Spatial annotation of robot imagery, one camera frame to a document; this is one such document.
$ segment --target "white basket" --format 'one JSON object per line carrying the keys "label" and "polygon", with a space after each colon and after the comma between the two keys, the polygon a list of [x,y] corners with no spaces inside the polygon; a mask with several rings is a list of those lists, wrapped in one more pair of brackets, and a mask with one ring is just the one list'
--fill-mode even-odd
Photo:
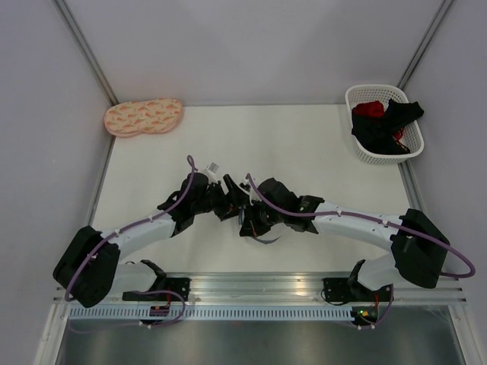
{"label": "white basket", "polygon": [[[353,127],[352,109],[355,108],[357,104],[379,100],[384,105],[384,109],[386,109],[389,105],[389,99],[398,103],[409,102],[403,91],[394,86],[370,84],[350,87],[345,93],[345,100],[347,108],[349,109],[350,126]],[[423,148],[425,147],[425,141],[423,140],[423,136],[418,127],[418,122],[416,121],[408,124],[404,128],[404,136],[400,140],[402,144],[410,149],[410,154],[374,154],[367,151],[354,135],[352,137],[355,139],[355,152],[357,153],[358,158],[365,163],[372,163],[375,165],[404,162],[408,158],[418,156],[423,152]]]}

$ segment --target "clothing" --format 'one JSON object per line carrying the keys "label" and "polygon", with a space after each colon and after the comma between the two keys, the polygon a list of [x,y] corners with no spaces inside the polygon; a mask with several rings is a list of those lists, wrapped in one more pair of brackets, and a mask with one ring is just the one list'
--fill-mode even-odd
{"label": "clothing", "polygon": [[384,114],[377,117],[380,115],[377,103],[380,102],[358,104],[352,110],[352,134],[365,149],[375,154],[410,153],[410,150],[398,142],[393,135],[420,118],[425,111],[418,102],[397,103],[391,99]]}

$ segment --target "black cloth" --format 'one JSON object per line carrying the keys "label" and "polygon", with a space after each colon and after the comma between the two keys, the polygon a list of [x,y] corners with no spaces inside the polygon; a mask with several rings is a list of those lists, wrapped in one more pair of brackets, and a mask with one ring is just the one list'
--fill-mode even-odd
{"label": "black cloth", "polygon": [[375,154],[408,154],[408,148],[398,144],[393,133],[424,113],[418,102],[397,103],[392,99],[381,118],[358,116],[352,110],[352,134],[365,149]]}

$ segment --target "orange object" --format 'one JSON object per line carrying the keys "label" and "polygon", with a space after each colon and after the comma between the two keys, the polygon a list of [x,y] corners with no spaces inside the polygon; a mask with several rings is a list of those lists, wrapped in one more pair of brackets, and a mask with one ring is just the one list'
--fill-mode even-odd
{"label": "orange object", "polygon": [[173,130],[182,118],[181,102],[176,99],[162,98],[140,102],[129,101],[112,106],[105,113],[103,123],[112,135],[132,137],[140,133],[167,133]]}

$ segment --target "white tabletop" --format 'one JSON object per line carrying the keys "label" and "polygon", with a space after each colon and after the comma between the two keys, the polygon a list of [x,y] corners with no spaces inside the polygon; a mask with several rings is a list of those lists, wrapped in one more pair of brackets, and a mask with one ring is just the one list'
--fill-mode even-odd
{"label": "white tabletop", "polygon": [[[236,182],[247,172],[275,177],[296,195],[315,195],[364,211],[403,214],[409,207],[397,165],[360,162],[345,106],[188,107],[166,135],[115,141],[94,227],[121,227],[151,212],[178,190],[196,166],[211,162]],[[340,236],[296,233],[263,245],[238,236],[236,218],[200,215],[180,235],[151,244],[127,260],[150,259],[165,271],[350,271],[385,252]]]}

